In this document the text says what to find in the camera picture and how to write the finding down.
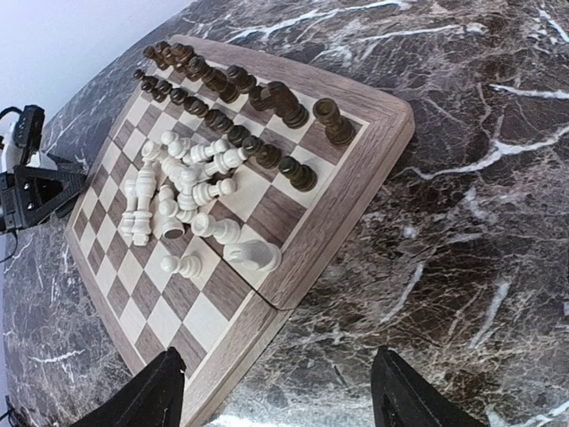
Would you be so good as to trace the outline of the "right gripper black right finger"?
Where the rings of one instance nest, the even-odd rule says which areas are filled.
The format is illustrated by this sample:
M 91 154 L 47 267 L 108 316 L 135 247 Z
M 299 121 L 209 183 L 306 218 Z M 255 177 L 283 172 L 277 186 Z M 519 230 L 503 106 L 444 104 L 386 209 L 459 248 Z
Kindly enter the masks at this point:
M 381 346 L 371 369 L 377 426 L 480 426 L 481 423 L 441 395 L 404 359 Z

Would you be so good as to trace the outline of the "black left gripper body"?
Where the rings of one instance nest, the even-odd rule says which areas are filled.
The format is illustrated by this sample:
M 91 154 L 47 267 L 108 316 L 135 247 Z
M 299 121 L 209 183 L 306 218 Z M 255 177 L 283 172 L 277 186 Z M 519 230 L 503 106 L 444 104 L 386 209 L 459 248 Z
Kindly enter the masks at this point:
M 1 231 L 24 230 L 44 220 L 40 181 L 37 173 L 23 165 L 1 173 Z

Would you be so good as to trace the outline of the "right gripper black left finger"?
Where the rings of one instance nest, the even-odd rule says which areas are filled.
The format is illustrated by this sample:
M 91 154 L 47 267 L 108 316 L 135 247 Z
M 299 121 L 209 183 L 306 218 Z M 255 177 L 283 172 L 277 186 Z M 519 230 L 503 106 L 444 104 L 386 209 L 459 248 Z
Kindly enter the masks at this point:
M 103 426 L 179 426 L 186 365 L 173 347 L 156 356 L 108 403 Z

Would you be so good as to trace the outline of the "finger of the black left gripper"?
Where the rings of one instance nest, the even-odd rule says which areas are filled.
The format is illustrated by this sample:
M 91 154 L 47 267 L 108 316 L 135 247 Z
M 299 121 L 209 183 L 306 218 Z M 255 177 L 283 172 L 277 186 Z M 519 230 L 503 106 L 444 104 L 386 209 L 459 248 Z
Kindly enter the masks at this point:
M 82 165 L 63 157 L 35 153 L 26 167 L 49 171 L 27 173 L 26 222 L 47 222 L 52 213 L 59 219 L 70 213 L 86 180 Z

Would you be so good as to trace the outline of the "white pawn alone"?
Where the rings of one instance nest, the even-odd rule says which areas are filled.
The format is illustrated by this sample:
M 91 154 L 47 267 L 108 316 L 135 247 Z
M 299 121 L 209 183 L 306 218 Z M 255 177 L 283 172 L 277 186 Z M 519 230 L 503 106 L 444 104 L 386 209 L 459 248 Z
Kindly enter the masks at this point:
M 183 257 L 166 255 L 160 262 L 161 269 L 168 274 L 179 274 L 184 278 L 197 278 L 202 271 L 202 263 L 197 255 Z

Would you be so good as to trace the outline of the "white knight piece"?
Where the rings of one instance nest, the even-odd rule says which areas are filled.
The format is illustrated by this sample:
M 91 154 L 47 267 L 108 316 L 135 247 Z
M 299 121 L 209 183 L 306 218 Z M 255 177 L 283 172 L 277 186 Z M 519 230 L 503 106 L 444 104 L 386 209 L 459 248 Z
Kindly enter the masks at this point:
M 254 239 L 224 246 L 223 258 L 248 270 L 272 271 L 280 265 L 282 255 L 276 245 Z

